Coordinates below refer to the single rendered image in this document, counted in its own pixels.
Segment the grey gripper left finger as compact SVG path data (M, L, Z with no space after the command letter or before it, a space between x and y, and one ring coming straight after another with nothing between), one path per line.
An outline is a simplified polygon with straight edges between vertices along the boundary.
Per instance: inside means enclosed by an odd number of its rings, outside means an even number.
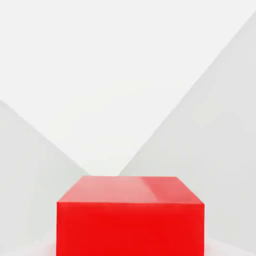
M35 242L20 249L17 256L56 256L56 243L53 241Z

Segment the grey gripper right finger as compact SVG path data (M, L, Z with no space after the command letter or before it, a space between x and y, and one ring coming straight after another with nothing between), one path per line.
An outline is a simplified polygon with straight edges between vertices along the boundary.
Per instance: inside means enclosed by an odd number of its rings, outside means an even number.
M205 247L205 255L204 256L256 256L252 252L245 251L241 248L216 242L216 241L208 241Z

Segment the small red cube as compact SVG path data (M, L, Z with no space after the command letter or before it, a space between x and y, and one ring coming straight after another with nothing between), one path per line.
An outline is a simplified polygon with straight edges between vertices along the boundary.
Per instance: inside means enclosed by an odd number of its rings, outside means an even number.
M205 205L177 177L83 176L56 204L56 256L204 256Z

